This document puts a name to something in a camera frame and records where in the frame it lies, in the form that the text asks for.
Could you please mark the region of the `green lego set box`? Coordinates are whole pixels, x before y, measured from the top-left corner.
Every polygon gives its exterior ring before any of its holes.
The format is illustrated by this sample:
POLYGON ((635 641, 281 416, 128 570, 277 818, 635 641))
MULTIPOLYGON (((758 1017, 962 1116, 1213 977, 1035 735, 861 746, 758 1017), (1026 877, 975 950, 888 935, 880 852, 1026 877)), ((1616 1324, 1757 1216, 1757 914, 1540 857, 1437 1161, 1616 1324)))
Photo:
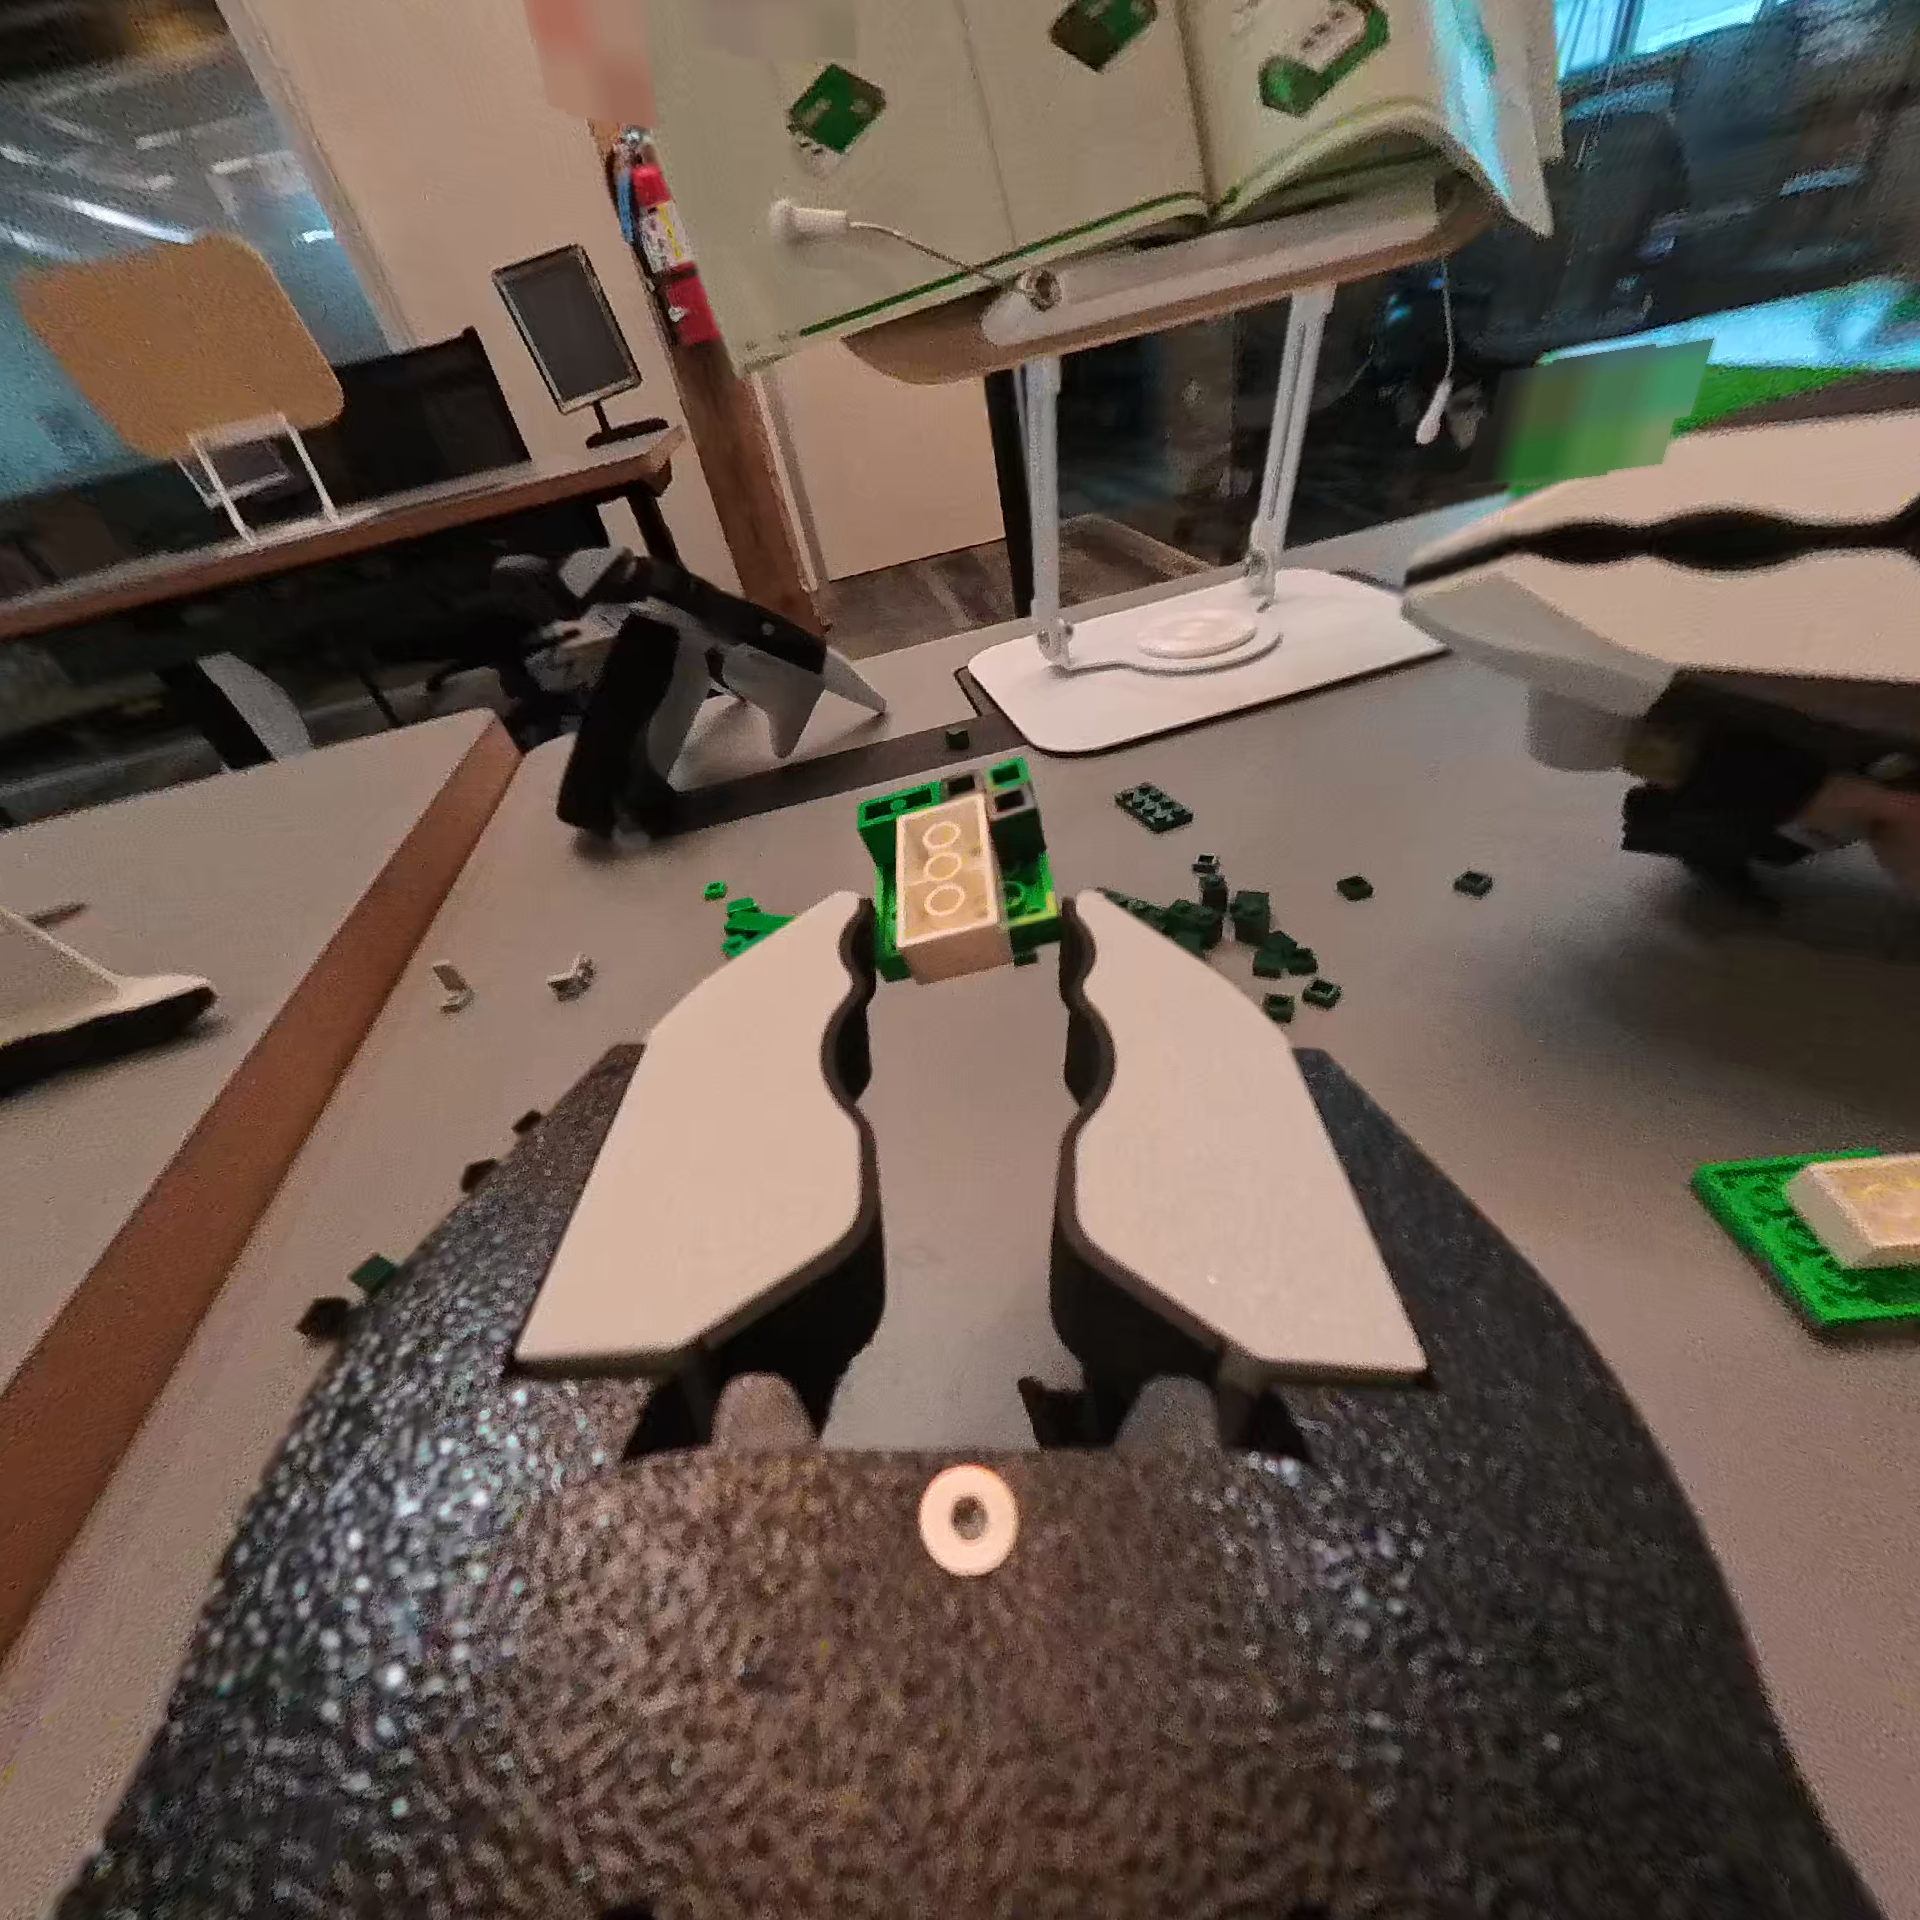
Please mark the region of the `green lego set box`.
POLYGON ((1872 382, 1917 382, 1920 370, 1920 306, 1904 289, 1872 322, 1815 322, 1810 341, 1791 342, 1735 342, 1713 336, 1691 413, 1674 419, 1674 434, 1698 434, 1757 416, 1777 402, 1814 395, 1861 387, 1872 382))

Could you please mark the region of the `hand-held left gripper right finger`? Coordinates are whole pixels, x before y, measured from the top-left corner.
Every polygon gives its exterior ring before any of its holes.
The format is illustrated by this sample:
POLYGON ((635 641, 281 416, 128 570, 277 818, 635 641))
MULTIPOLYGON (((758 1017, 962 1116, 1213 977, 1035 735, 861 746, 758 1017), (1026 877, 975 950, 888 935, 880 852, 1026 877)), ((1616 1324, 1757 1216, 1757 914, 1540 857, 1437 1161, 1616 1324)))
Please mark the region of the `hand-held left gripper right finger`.
POLYGON ((1104 1422, 1197 1376, 1227 1426, 1295 1382, 1406 1389, 1427 1351, 1295 1044, 1104 895, 1059 907, 1050 1330, 1104 1422))

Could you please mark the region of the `grey framed tablet monitor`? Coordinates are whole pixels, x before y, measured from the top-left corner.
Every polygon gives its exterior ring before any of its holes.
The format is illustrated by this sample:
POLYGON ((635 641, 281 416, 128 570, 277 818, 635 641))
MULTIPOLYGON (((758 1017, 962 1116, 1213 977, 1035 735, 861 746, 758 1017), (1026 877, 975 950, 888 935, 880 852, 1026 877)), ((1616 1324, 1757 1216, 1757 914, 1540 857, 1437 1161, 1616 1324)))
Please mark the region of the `grey framed tablet monitor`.
POLYGON ((494 289, 561 416, 593 416, 588 445, 635 441, 667 429, 663 416, 614 423, 604 413, 610 397, 635 395, 643 376, 582 247, 555 247, 494 267, 494 289))

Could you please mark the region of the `person's right hand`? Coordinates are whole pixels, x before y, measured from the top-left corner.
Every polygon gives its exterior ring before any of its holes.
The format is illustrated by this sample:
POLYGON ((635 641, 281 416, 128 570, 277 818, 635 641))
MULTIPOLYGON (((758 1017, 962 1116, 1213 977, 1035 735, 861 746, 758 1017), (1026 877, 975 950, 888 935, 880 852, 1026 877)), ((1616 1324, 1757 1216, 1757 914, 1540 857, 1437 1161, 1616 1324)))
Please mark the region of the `person's right hand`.
POLYGON ((1815 844, 1868 844, 1908 892, 1920 887, 1920 792, 1868 772, 1831 772, 1802 801, 1794 829, 1815 844))

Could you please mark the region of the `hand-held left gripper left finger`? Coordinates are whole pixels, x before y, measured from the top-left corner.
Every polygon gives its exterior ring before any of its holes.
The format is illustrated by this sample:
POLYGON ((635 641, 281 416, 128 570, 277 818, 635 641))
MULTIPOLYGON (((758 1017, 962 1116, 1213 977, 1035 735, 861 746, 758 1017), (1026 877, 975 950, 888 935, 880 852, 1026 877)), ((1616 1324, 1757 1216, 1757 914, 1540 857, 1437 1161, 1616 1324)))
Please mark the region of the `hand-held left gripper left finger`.
POLYGON ((655 1018, 515 1367, 672 1376, 861 1250, 873 1127, 837 1038, 873 1001, 870 916, 823 895, 655 1018))

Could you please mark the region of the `lego instruction booklet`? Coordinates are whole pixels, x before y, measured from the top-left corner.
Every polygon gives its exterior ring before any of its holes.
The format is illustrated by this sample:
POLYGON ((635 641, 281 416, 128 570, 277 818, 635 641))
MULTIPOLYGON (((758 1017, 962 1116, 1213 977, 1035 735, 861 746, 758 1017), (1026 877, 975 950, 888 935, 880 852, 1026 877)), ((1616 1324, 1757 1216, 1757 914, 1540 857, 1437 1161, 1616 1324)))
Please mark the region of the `lego instruction booklet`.
POLYGON ((1551 2, 638 2, 733 365, 939 307, 978 341, 1318 279, 1455 204, 1547 236, 1551 2))

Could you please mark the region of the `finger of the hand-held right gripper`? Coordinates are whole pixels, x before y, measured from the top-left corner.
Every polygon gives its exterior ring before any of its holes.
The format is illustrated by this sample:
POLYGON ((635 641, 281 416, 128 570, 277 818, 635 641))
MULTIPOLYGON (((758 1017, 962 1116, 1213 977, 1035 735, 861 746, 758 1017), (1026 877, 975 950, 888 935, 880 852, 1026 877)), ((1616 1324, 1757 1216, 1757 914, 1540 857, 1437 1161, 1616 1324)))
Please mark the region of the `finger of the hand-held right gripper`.
POLYGON ((1411 561, 1458 577, 1506 561, 1750 573, 1826 554, 1920 552, 1920 419, 1851 413, 1728 423, 1666 460, 1547 485, 1411 561))
POLYGON ((1612 714, 1677 676, 1920 678, 1920 573, 1898 552, 1764 570, 1513 554, 1406 586, 1406 615, 1458 657, 1612 714))

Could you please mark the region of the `black and white spare device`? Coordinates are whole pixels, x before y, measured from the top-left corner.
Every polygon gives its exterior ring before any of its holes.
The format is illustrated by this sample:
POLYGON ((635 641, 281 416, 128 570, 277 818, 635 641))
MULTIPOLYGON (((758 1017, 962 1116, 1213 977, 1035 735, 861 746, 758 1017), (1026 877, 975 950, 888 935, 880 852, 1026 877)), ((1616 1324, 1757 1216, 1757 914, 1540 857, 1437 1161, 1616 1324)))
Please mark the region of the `black and white spare device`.
POLYGON ((758 705, 780 760, 826 693, 888 714, 879 685, 823 634, 672 561, 627 546, 588 546, 562 561, 504 554, 494 564, 494 586, 543 628, 614 615, 555 796, 561 821, 588 837, 681 829, 672 770, 710 693, 758 705))

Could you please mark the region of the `white book stand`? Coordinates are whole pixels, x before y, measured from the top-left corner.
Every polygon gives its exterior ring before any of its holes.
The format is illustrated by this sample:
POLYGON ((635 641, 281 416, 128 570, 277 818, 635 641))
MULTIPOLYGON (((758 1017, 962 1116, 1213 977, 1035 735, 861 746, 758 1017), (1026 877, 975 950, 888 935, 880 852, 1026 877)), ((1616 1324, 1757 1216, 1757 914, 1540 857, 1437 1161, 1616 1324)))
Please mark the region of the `white book stand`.
POLYGON ((1335 289, 1360 250, 1421 250, 1443 228, 1427 177, 1179 247, 1028 267, 985 306, 975 336, 1010 356, 1028 501, 1035 634, 971 657, 971 678, 1048 758, 1096 758, 1317 687, 1443 657, 1392 586, 1285 564, 1312 376, 1335 289), (1054 397, 1059 355, 1160 322, 1285 297, 1285 355, 1244 564, 1119 614, 1059 604, 1054 397))

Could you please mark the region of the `wooden board clear stand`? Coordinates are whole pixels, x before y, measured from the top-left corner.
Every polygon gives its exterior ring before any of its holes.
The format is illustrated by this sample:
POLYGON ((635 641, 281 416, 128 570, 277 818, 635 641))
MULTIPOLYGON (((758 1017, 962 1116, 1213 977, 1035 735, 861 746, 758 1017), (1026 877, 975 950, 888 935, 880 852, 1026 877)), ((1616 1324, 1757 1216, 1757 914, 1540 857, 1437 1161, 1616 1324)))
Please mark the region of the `wooden board clear stand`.
POLYGON ((316 501, 310 523, 350 523, 310 451, 345 413, 338 376, 257 247, 205 233, 60 263, 15 299, 113 434, 181 466, 242 540, 261 530, 220 454, 257 441, 292 441, 316 501))

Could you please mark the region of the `dark computer monitor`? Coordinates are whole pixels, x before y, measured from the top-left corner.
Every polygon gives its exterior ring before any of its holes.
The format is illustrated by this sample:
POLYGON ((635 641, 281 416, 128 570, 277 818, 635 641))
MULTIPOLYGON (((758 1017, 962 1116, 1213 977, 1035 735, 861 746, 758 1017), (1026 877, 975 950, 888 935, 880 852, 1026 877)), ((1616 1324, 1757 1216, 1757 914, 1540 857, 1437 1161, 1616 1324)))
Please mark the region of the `dark computer monitor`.
POLYGON ((337 501, 378 501, 488 471, 532 451, 475 328, 337 365, 345 406, 310 445, 337 501))

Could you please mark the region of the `dark green lego piece pile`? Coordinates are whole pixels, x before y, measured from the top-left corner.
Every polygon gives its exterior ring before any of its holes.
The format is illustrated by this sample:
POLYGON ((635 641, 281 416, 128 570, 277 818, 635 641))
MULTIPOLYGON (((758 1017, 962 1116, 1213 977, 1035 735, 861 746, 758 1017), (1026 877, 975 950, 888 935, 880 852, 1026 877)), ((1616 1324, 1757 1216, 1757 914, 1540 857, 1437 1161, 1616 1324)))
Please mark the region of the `dark green lego piece pile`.
POLYGON ((1189 857, 1189 892, 1180 899, 1152 899, 1119 887, 1096 887, 1096 895, 1202 960, 1244 950, 1264 987, 1264 1017, 1275 1026, 1291 1026, 1296 1005, 1335 1010, 1342 1001, 1342 984, 1318 972, 1317 950, 1279 931, 1273 892, 1231 887, 1213 852, 1189 857))

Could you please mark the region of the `green lego plate cream brick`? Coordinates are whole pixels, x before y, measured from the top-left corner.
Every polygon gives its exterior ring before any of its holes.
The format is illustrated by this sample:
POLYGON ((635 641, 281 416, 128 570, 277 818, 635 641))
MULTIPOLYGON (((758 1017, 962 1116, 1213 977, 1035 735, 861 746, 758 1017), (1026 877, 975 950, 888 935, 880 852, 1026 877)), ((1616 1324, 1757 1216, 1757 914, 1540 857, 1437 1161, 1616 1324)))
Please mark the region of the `green lego plate cream brick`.
POLYGON ((1913 1150, 1698 1161, 1691 1193, 1814 1335, 1917 1330, 1920 1158, 1913 1150))
POLYGON ((879 792, 854 811, 873 857, 880 980, 1028 968, 1059 938, 1059 899, 1026 758, 879 792))

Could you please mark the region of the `wooden side desk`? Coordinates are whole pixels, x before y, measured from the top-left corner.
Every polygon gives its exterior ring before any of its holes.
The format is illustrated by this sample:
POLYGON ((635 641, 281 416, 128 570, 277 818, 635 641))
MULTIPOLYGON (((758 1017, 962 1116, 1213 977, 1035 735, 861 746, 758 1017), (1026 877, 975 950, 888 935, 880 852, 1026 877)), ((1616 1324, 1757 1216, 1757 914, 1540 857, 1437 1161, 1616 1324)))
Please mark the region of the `wooden side desk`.
POLYGON ((437 489, 394 492, 372 504, 355 504, 337 519, 277 523, 261 535, 233 535, 198 552, 113 564, 74 581, 5 599, 0 641, 23 643, 72 628, 106 620, 115 614, 175 604, 184 593, 270 581, 314 564, 372 554, 458 528, 504 523, 515 515, 604 504, 629 492, 659 498, 672 485, 672 460, 685 441, 685 423, 667 423, 659 434, 619 441, 610 460, 588 460, 576 471, 488 471, 437 489))

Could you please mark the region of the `spare pale finger plate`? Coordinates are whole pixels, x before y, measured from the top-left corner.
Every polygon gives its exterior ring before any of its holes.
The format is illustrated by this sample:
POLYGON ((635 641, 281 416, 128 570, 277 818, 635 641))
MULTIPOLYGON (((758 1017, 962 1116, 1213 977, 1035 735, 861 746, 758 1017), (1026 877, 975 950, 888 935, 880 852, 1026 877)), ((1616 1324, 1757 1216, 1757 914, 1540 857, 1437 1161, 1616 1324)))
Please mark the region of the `spare pale finger plate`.
POLYGON ((213 1005, 200 977, 122 977, 55 931, 0 914, 0 1093, 38 1086, 188 1033, 213 1005))

